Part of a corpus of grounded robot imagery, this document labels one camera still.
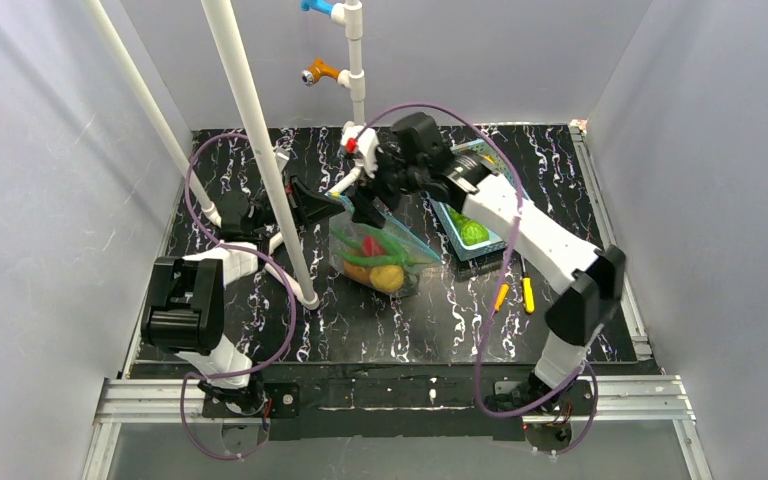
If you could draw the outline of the long green cucumber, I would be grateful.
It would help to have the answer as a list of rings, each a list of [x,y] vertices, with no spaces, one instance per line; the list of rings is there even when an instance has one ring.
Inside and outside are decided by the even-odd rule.
[[[436,254],[433,251],[428,251],[424,244],[417,244],[412,234],[403,238],[385,229],[363,224],[349,224],[344,228],[331,227],[329,234],[341,245],[341,248],[334,247],[332,250],[338,258],[364,267],[399,265],[408,269],[431,265],[438,261]],[[387,254],[378,257],[364,257],[362,240],[366,235],[373,235],[386,249]]]

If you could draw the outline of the red tomato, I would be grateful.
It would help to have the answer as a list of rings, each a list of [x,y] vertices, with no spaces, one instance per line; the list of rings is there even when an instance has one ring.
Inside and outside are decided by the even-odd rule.
[[[362,254],[364,257],[378,257],[387,254],[386,249],[373,235],[366,235],[362,240]]]

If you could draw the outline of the clear zip top bag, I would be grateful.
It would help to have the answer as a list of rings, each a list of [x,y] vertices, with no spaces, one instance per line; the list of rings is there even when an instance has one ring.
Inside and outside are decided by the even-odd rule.
[[[347,196],[332,193],[345,208],[328,220],[328,262],[338,274],[393,298],[413,296],[424,273],[443,265],[440,256],[392,215],[382,228],[352,220]]]

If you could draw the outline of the yellow lemon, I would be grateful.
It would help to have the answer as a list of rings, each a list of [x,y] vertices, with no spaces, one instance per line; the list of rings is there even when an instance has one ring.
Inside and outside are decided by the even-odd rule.
[[[398,292],[404,286],[405,277],[405,271],[399,265],[375,266],[369,272],[372,287],[387,294]]]

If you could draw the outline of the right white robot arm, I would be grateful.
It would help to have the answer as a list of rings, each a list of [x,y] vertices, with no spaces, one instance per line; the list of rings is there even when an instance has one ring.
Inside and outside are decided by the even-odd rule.
[[[392,133],[395,148],[381,145],[365,125],[342,132],[341,147],[362,169],[349,196],[353,221],[383,228],[376,200],[394,209],[403,196],[425,193],[504,239],[559,295],[545,314],[549,334],[531,381],[548,388],[568,383],[622,298],[623,251],[600,249],[556,223],[524,196],[508,162],[452,148],[431,116],[412,113]]]

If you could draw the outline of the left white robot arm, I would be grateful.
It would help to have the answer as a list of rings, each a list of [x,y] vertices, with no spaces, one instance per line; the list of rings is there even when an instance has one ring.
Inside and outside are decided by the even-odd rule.
[[[204,386],[240,392],[252,383],[254,362],[224,333],[224,291],[262,269],[289,283],[298,299],[300,284],[271,260],[278,235],[267,193],[229,194],[219,204],[219,244],[198,254],[155,260],[140,321],[141,340],[194,366]]]

